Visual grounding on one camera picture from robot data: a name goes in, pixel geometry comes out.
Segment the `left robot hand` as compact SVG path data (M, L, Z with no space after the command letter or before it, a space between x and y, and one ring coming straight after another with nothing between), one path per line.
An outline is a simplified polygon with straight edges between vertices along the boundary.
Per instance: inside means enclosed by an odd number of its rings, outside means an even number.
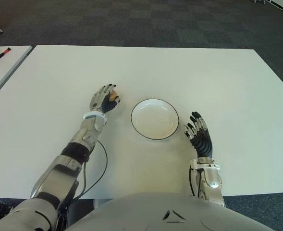
M105 114L113 110L121 100L114 90L115 87L115 84L108 84L101 87L91 99L89 105L90 111L99 111Z

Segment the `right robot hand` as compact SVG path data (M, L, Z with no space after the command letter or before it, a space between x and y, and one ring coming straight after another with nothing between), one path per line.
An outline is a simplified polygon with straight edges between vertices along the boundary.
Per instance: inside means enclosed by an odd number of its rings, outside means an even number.
M198 112L192 112L190 121L184 125L185 135L196 150L197 157L212 158L213 146L205 120Z

